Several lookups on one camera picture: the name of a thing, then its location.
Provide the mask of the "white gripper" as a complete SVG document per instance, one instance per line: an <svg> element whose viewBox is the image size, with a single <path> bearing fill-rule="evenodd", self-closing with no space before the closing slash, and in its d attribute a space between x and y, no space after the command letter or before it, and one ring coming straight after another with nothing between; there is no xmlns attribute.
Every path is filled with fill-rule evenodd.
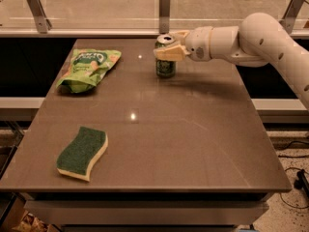
<svg viewBox="0 0 309 232"><path fill-rule="evenodd" d="M207 26L170 32L175 45L156 48L154 56L162 61L183 61L189 55L193 61L208 62L211 59L211 31L212 28Z"/></svg>

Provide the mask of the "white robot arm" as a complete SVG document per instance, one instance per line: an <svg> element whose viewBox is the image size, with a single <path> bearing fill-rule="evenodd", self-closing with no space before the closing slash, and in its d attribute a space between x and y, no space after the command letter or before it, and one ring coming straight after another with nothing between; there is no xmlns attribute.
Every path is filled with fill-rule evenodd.
<svg viewBox="0 0 309 232"><path fill-rule="evenodd" d="M255 13L239 26L198 27L172 32L172 41L154 50L159 60L208 62L222 59L243 67L271 64L309 109L309 52L269 14Z"/></svg>

